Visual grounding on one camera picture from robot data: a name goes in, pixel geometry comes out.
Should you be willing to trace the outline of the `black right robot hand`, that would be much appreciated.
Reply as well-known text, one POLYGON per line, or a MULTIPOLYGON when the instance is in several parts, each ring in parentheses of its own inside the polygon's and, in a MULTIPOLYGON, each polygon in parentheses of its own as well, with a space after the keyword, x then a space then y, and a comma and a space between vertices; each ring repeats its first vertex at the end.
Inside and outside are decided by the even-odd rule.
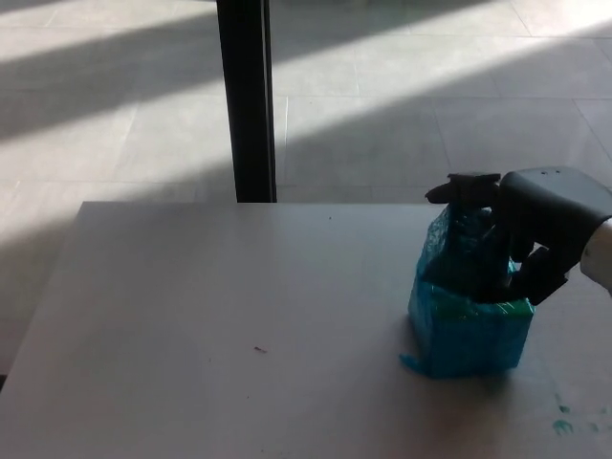
POLYGON ((571 167, 541 167, 495 174, 449 175, 426 194, 437 205, 489 208, 509 242, 518 271, 487 280, 475 300, 526 298, 538 305, 563 286, 574 267, 611 288, 611 191, 571 167))

